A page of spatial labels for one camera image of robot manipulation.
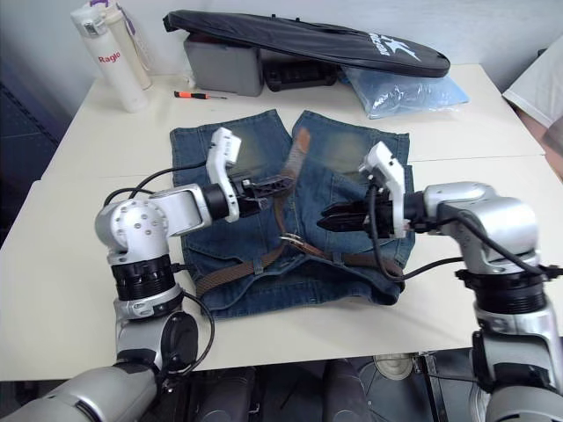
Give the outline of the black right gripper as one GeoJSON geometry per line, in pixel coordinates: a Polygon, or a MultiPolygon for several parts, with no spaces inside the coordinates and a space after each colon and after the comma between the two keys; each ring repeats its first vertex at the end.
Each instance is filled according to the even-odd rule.
{"type": "Polygon", "coordinates": [[[394,238],[392,201],[388,193],[377,193],[374,200],[367,194],[365,201],[337,202],[322,211],[317,226],[331,232],[365,231],[373,237],[370,228],[369,205],[374,203],[378,238],[394,238]]]}

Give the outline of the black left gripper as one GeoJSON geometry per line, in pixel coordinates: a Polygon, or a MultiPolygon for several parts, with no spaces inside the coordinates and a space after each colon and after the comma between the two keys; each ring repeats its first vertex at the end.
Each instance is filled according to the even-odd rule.
{"type": "Polygon", "coordinates": [[[236,195],[239,216],[247,218],[270,207],[270,200],[261,197],[274,197],[288,191],[294,185],[290,175],[275,175],[257,183],[257,191],[248,178],[233,178],[231,185],[236,195]]]}

